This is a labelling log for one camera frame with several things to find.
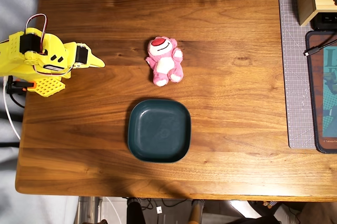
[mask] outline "cutting mat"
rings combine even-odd
[[[296,0],[279,0],[283,73],[289,146],[315,149],[305,35],[311,31],[299,25]]]

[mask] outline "bear face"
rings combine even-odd
[[[174,44],[166,37],[157,37],[150,42],[148,51],[153,56],[159,56],[172,51]]]

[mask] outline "square plate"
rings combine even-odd
[[[128,147],[146,162],[172,163],[182,159],[191,141],[191,116],[172,100],[145,100],[132,110]]]

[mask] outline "pink teddy bear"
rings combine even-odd
[[[183,53],[177,48],[173,38],[157,37],[148,44],[148,55],[145,60],[153,69],[153,83],[157,86],[166,85],[169,80],[180,82],[184,76],[180,63]]]

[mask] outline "white belly patch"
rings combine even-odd
[[[168,74],[168,72],[174,68],[174,61],[170,57],[161,58],[157,63],[157,72]]]

